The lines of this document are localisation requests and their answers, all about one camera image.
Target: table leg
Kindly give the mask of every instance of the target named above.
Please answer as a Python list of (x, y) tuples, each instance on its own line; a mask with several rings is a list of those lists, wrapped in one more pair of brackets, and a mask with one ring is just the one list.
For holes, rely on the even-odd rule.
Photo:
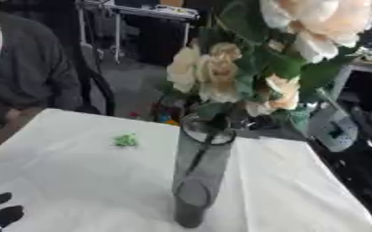
[(87, 44), (86, 41), (86, 26), (84, 21), (84, 9), (79, 6), (79, 22), (80, 22), (80, 43)]
[(189, 42), (189, 33), (191, 31), (191, 24), (187, 23), (184, 26), (184, 40), (183, 40), (183, 45), (186, 46)]
[(121, 28), (122, 27), (122, 16), (117, 13), (115, 16), (115, 61), (120, 63), (122, 57), (121, 51)]

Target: table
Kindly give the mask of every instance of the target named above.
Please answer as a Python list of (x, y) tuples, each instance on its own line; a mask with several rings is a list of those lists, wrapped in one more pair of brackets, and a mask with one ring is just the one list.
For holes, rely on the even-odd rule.
[[(138, 149), (112, 145), (112, 137), (132, 132)], [(151, 122), (42, 111), (0, 146), (0, 193), (13, 192), (9, 204), (25, 208), (7, 231), (189, 231), (171, 221), (178, 133)], [(218, 201), (194, 231), (372, 232), (372, 217), (307, 143), (238, 138)]]
[(122, 56), (121, 51), (121, 33), (122, 33), (122, 16), (123, 15), (138, 15), (138, 16), (148, 16), (148, 17), (155, 17), (155, 18), (165, 18), (171, 19), (176, 21), (185, 22), (184, 28), (184, 37), (183, 37), (183, 44), (186, 45), (189, 41), (189, 33), (191, 29), (190, 21), (195, 21), (199, 19), (199, 13), (196, 10), (188, 9), (192, 11), (194, 14), (175, 14), (169, 12), (162, 12), (155, 9), (147, 9), (147, 8), (133, 8), (128, 6), (116, 5), (114, 0), (104, 0), (102, 2), (95, 1), (95, 0), (84, 0), (84, 5), (79, 7), (79, 18), (81, 22), (81, 37), (82, 37), (82, 44), (87, 44), (85, 39), (85, 20), (84, 20), (84, 12), (83, 9), (86, 6), (93, 6), (93, 7), (103, 7), (115, 12), (115, 61), (117, 63), (120, 62), (120, 58)]

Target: gray sweater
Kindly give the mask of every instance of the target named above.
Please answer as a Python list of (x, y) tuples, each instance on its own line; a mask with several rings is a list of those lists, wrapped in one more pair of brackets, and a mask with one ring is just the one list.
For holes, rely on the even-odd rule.
[(73, 65), (45, 26), (0, 13), (0, 124), (10, 109), (53, 107), (76, 110), (82, 104)]

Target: peach rose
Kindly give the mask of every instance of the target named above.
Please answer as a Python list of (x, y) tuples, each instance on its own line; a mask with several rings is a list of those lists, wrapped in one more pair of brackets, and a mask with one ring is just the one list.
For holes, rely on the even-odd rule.
[[(299, 77), (291, 80), (279, 78), (277, 75), (271, 75), (266, 80), (266, 90), (261, 90), (262, 97), (268, 99), (261, 102), (247, 102), (246, 109), (249, 115), (257, 117), (260, 115), (268, 115), (278, 109), (295, 110), (299, 103)], [(277, 100), (271, 100), (270, 90), (277, 92), (281, 97)]]
[(295, 48), (310, 63), (338, 55), (338, 45), (354, 47), (372, 26), (372, 0), (260, 0), (271, 28), (298, 34)]

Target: small green toy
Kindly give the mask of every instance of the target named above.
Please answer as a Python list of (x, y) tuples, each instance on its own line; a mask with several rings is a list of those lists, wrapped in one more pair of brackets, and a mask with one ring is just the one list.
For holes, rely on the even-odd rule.
[(135, 134), (126, 134), (115, 138), (115, 145), (118, 147), (136, 147), (138, 141), (135, 139)]

